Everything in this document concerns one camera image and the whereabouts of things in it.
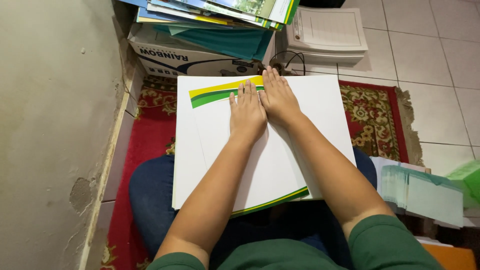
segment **cardboard box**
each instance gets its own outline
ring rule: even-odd
[[[148,74],[176,78],[188,76],[247,76],[257,64],[172,38],[150,24],[134,23],[128,40]]]

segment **red rug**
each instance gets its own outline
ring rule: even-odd
[[[370,156],[408,162],[395,87],[339,83],[352,145]],[[176,79],[145,79],[108,231],[103,270],[144,270],[150,263],[133,223],[128,184],[140,163],[175,153],[176,98]]]

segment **green shirt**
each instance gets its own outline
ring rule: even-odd
[[[396,217],[376,215],[360,221],[348,246],[357,270],[443,269]],[[237,247],[218,270],[344,269],[325,253],[300,241],[275,239]],[[205,270],[194,256],[177,252],[153,261],[147,270]]]

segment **carpet fringe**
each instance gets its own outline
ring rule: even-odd
[[[402,119],[402,128],[405,136],[405,144],[407,145],[409,163],[424,167],[419,135],[417,131],[412,130],[412,123],[415,120],[415,116],[413,114],[412,103],[410,102],[410,93],[408,90],[402,91],[399,87],[395,87],[395,93],[400,118]]]

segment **blue jeans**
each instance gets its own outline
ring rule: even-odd
[[[353,152],[358,169],[376,188],[377,175],[372,161],[356,148],[353,148]],[[173,164],[173,155],[145,161],[135,169],[130,179],[133,219],[150,258],[155,256],[176,215],[171,207]],[[343,231],[325,201],[288,202],[285,205],[286,209],[274,222],[267,221],[271,208],[229,220],[212,251],[211,268],[215,269],[240,245],[288,238],[312,245],[339,266],[353,269]]]

